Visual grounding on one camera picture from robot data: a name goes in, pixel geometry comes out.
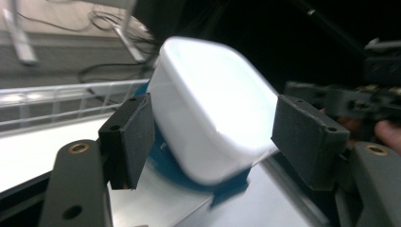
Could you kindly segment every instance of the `blue plastic holder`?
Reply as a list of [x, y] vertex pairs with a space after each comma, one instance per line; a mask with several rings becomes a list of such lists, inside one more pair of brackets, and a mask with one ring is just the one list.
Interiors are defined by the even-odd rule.
[[[139, 96], [144, 94], [147, 91], [147, 88], [148, 83], [141, 86], [134, 95]], [[249, 185], [247, 178], [251, 171], [251, 167], [248, 167], [232, 178], [215, 185], [203, 185], [192, 181], [180, 168], [180, 165], [177, 163], [173, 153], [168, 148], [168, 144], [162, 136], [162, 133], [159, 131], [156, 123], [155, 143], [149, 153], [148, 161], [151, 163], [151, 167], [154, 170], [174, 184], [202, 193], [212, 193], [214, 198], [210, 205], [211, 207], [215, 207], [216, 205], [227, 201], [232, 196], [244, 192]]]

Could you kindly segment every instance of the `plastic container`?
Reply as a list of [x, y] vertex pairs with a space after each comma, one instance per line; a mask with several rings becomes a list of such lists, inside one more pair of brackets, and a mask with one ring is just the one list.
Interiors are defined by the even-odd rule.
[[276, 92], [226, 45], [168, 39], [148, 92], [156, 124], [197, 183], [221, 183], [276, 151]]

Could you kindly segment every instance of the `blue base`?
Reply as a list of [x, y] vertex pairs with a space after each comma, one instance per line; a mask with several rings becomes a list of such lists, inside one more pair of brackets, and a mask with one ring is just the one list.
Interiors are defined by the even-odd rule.
[[[146, 92], [148, 85], [145, 84], [139, 88], [135, 95]], [[189, 179], [180, 168], [165, 139], [155, 124], [155, 143], [149, 153], [148, 161], [152, 167], [161, 175], [172, 181], [173, 183], [200, 192], [213, 193], [214, 198], [211, 207], [214, 207], [232, 196], [244, 192], [248, 188], [247, 178], [251, 171], [251, 167], [239, 172], [229, 180], [216, 185], [202, 185]]]

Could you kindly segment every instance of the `hole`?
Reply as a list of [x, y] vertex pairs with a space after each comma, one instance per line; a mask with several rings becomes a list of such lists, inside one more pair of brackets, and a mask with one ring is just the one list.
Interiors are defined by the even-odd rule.
[[83, 151], [87, 150], [89, 148], [88, 144], [75, 144], [73, 146], [71, 146], [68, 149], [68, 152], [72, 153], [72, 154], [78, 154], [78, 153], [82, 153]]
[[376, 146], [367, 146], [366, 149], [368, 149], [371, 153], [379, 156], [385, 156], [389, 154], [385, 149]]
[[110, 130], [111, 130], [111, 131], [118, 131], [119, 129], [120, 129], [119, 126], [111, 126], [111, 127], [110, 127]]
[[82, 207], [79, 205], [72, 206], [62, 213], [64, 219], [74, 219], [82, 213]]

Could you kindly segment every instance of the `brass insert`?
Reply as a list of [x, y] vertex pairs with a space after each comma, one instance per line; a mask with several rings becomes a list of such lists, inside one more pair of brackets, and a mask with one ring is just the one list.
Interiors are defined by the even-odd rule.
[[82, 152], [86, 151], [88, 148], [89, 148], [88, 144], [79, 143], [79, 144], [75, 144], [75, 145], [71, 146], [68, 149], [68, 152], [70, 152], [72, 154], [78, 154], [78, 153], [82, 153]]
[[368, 151], [370, 151], [371, 153], [378, 155], [378, 156], [386, 156], [389, 155], [389, 152], [386, 151], [383, 148], [379, 148], [377, 146], [373, 146], [373, 145], [368, 145], [365, 147]]

